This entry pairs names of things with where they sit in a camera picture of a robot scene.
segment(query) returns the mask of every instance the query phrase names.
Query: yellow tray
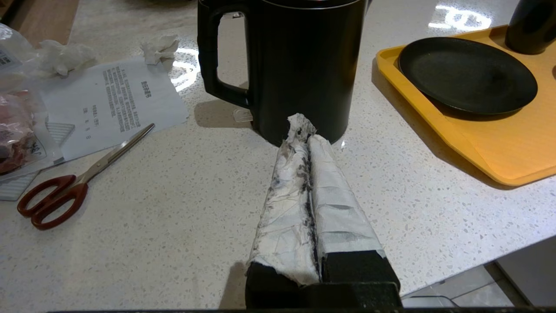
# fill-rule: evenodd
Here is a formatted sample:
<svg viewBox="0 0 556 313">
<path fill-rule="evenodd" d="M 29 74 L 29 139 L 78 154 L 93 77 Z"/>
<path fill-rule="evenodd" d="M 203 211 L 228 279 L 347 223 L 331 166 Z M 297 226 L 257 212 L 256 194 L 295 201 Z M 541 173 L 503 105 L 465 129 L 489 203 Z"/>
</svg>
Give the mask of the yellow tray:
<svg viewBox="0 0 556 313">
<path fill-rule="evenodd" d="M 452 149 L 497 182 L 519 186 L 556 174 L 556 45 L 522 55 L 504 44 L 507 26 L 456 35 L 503 50 L 533 73 L 536 98 L 499 120 L 463 120 L 443 114 L 397 68 L 405 46 L 379 51 L 380 72 Z"/>
</svg>

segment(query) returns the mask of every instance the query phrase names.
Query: black kettle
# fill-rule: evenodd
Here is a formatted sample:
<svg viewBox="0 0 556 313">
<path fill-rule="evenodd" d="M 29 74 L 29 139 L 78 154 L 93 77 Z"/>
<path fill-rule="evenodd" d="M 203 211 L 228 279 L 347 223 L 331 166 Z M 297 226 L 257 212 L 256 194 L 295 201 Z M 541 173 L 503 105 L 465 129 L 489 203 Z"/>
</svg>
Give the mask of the black kettle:
<svg viewBox="0 0 556 313">
<path fill-rule="evenodd" d="M 287 117 L 304 114 L 335 142 L 349 119 L 363 21 L 369 0 L 198 0 L 199 63 L 205 90 L 247 108 L 269 142 L 286 137 Z M 249 88 L 219 80 L 218 26 L 245 16 Z"/>
</svg>

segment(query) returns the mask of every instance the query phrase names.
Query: scissor blade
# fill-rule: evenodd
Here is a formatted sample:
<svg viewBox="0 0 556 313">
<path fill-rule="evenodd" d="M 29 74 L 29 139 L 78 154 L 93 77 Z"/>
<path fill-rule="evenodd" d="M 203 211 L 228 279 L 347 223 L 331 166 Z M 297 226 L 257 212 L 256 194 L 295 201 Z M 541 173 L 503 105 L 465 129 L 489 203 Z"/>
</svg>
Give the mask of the scissor blade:
<svg viewBox="0 0 556 313">
<path fill-rule="evenodd" d="M 155 127 L 154 124 L 150 124 L 149 126 L 143 128 L 140 132 L 133 135 L 128 140 L 124 141 L 123 143 L 119 144 L 115 147 L 112 151 L 110 151 L 107 155 L 105 155 L 102 159 L 97 161 L 89 170 L 81 175 L 78 179 L 79 182 L 86 183 L 91 178 L 93 178 L 96 174 L 107 168 L 110 164 L 114 163 L 117 159 L 119 159 L 125 152 L 130 150 L 134 145 L 136 145 L 139 140 L 143 139 L 149 131 L 151 131 Z"/>
</svg>

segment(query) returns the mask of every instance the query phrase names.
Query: white countertop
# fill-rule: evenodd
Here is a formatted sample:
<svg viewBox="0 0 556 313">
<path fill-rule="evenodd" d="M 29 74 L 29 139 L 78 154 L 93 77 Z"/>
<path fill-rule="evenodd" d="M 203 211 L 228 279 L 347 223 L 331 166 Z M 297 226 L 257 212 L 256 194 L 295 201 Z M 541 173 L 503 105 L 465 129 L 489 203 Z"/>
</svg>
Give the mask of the white countertop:
<svg viewBox="0 0 556 313">
<path fill-rule="evenodd" d="M 81 0 L 71 41 L 90 45 L 102 61 L 138 55 L 140 41 L 164 34 L 197 49 L 195 1 L 170 9 L 139 3 Z M 517 0 L 459 3 L 497 26 L 509 21 Z M 437 5 L 371 5 L 350 124 L 334 144 L 402 294 L 556 235 L 556 178 L 500 188 L 444 145 L 373 66 L 380 49 L 461 32 L 429 27 L 445 15 Z M 220 29 L 221 77 L 243 84 L 241 19 L 224 20 Z M 181 51 L 176 61 L 193 60 Z M 185 72 L 175 66 L 170 76 Z M 95 177 L 83 207 L 61 226 L 38 231 L 16 203 L 0 203 L 0 311 L 243 305 L 244 262 L 277 148 L 249 123 L 235 123 L 236 107 L 205 93 L 200 74 L 180 94 L 188 121 L 150 134 Z M 46 170 L 31 187 L 80 173 L 104 153 Z"/>
</svg>

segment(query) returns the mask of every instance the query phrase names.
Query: black mug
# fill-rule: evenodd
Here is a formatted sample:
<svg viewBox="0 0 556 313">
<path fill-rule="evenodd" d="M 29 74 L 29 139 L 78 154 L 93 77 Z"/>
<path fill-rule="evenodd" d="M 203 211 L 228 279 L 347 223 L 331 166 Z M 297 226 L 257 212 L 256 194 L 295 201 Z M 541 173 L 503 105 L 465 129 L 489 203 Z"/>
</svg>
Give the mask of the black mug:
<svg viewBox="0 0 556 313">
<path fill-rule="evenodd" d="M 199 63 L 205 90 L 247 108 L 269 142 L 287 117 L 304 114 L 334 142 L 348 126 L 363 20 L 369 0 L 198 0 Z M 217 34 L 224 13 L 245 16 L 249 88 L 219 80 Z"/>
<path fill-rule="evenodd" d="M 542 53 L 556 40 L 556 0 L 521 0 L 506 33 L 506 45 L 528 55 Z"/>
</svg>

